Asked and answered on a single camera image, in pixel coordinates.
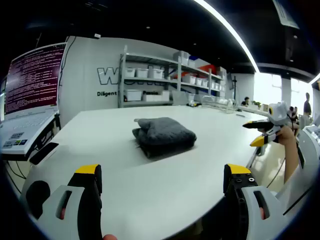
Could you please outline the person's right hand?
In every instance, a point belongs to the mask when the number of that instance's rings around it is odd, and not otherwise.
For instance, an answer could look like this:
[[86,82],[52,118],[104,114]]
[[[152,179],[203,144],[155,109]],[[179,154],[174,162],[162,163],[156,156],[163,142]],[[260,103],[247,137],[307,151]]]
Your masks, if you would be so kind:
[[289,144],[296,142],[294,132],[287,125],[277,131],[276,136],[278,137],[278,142],[283,146],[288,146]]

